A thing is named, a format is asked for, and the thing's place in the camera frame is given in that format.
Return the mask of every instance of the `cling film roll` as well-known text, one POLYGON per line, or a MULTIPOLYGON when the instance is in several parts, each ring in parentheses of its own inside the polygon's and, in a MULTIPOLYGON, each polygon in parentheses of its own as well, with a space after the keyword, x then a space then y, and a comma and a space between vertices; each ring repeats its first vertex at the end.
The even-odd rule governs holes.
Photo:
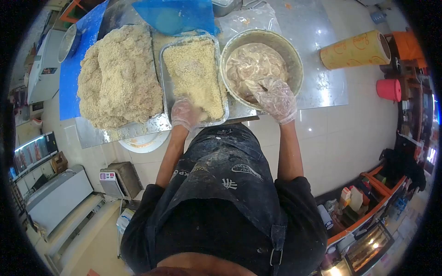
POLYGON ((324 47, 320 51, 320 57, 329 70, 369 64, 389 64, 391 61, 390 48, 378 30, 324 47))

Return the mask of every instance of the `digital scale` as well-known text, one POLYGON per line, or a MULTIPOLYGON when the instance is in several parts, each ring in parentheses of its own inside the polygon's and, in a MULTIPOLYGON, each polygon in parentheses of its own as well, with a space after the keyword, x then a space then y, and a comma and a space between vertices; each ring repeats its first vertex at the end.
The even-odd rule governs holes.
POLYGON ((143 189, 130 162, 113 163, 101 169, 100 184, 108 196, 125 200, 134 199, 143 189))

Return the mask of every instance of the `blue plastic bag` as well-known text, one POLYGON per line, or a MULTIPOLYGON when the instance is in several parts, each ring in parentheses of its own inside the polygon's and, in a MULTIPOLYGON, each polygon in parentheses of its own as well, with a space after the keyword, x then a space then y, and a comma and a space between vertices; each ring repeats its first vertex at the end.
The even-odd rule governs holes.
POLYGON ((191 30, 217 33, 212 0, 142 0, 132 3, 149 25, 165 35, 179 35, 191 30))

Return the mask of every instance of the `tiled floor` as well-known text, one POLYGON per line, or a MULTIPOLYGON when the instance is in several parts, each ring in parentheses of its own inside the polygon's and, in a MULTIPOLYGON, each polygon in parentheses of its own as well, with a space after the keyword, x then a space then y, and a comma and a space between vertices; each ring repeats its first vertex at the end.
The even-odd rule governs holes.
MULTIPOLYGON (((344 39, 376 28, 369 11, 356 1, 324 0, 324 6, 335 29, 337 39, 344 39)), ((363 66, 346 70, 349 104, 298 111, 296 129, 304 174, 312 194, 320 195, 356 177, 378 163, 380 152, 393 147, 397 122, 397 103, 381 99, 376 94, 376 80, 383 74, 378 66, 363 66)), ((101 191, 95 180, 100 168, 116 161, 131 161, 143 186, 155 182, 168 140, 157 150, 137 154, 124 149, 118 142, 82 150, 73 120, 58 121, 58 95, 45 102, 44 128, 53 130, 59 148, 70 163, 82 163, 92 185, 101 191)), ((279 151, 279 129, 273 119, 261 116, 259 121, 245 122, 258 137, 276 178, 279 151)))

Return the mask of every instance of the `blue cutting board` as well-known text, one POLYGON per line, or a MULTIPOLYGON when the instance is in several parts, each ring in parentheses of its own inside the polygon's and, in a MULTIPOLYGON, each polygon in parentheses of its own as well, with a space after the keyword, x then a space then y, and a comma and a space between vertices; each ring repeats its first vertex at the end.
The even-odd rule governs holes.
POLYGON ((86 51, 97 42, 98 31, 103 20, 109 0, 104 1, 88 12, 77 22, 77 29, 82 33, 77 51, 70 58, 61 63, 60 69, 60 120, 80 117, 80 98, 77 97, 78 76, 80 75, 80 61, 86 51))

